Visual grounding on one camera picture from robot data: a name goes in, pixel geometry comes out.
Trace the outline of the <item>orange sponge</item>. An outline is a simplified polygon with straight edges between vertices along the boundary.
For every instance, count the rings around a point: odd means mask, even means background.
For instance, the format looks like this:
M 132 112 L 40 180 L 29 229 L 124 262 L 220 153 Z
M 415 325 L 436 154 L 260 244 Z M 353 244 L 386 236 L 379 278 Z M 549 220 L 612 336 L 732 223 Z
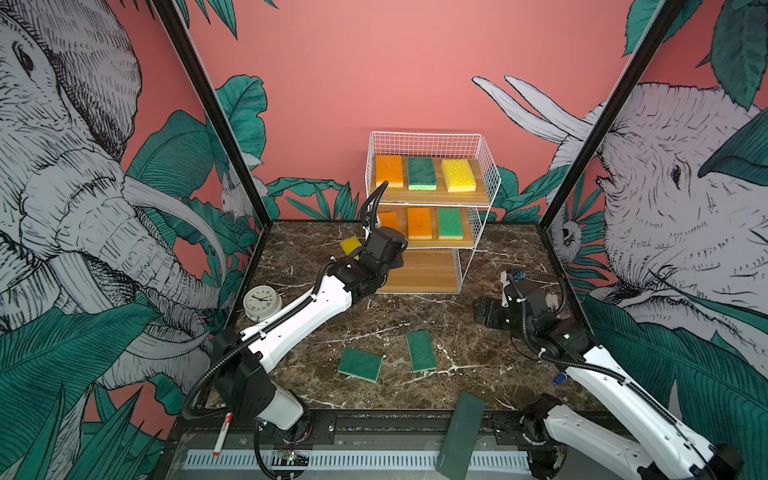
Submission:
M 387 182 L 389 187 L 403 188 L 403 160 L 400 155 L 377 155 L 375 157 L 375 182 L 380 186 Z
M 407 226 L 409 240 L 431 240 L 431 210 L 428 207 L 408 208 Z
M 378 214 L 378 220 L 381 227 L 390 228 L 392 230 L 399 230 L 398 215 L 396 212 L 380 212 Z

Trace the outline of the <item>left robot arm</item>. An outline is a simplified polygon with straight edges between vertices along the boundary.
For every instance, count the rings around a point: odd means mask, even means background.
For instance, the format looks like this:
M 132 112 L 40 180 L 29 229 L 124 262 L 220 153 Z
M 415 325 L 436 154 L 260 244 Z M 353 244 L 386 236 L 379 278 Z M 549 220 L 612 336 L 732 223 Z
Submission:
M 185 420 L 223 416 L 267 422 L 282 431 L 308 423 L 305 407 L 269 377 L 277 364 L 307 336 L 386 285 L 390 271 L 404 266 L 408 246 L 399 231 L 376 223 L 389 183 L 382 182 L 363 203 L 365 241 L 340 259 L 324 264 L 310 290 L 276 315 L 240 333 L 228 328 L 214 338 L 209 369 L 188 393 Z

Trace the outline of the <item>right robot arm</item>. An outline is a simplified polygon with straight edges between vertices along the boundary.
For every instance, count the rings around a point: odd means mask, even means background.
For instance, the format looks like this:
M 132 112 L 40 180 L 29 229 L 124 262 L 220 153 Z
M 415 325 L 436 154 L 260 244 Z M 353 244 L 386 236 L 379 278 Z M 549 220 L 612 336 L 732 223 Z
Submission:
M 569 447 L 623 479 L 738 476 L 744 460 L 734 448 L 710 442 L 673 415 L 623 371 L 589 326 L 560 318 L 566 300 L 549 306 L 541 287 L 518 268 L 502 272 L 500 283 L 500 297 L 476 300 L 475 322 L 521 340 L 530 351 L 529 359 L 556 366 L 588 390 L 628 432 L 619 435 L 543 394 L 522 410 L 514 428 L 529 445 L 554 450 L 530 459 L 535 478 L 553 478 Z

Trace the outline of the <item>yellow sponge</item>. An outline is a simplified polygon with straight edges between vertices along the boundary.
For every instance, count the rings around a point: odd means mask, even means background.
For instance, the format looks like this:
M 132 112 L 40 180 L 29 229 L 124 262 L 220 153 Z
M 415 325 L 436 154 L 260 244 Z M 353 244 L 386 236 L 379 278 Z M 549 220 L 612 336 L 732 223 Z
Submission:
M 449 193 L 475 192 L 477 183 L 467 159 L 443 159 L 441 170 Z
M 357 237 L 350 237 L 340 242 L 341 248 L 346 256 L 351 256 L 362 247 L 362 243 Z

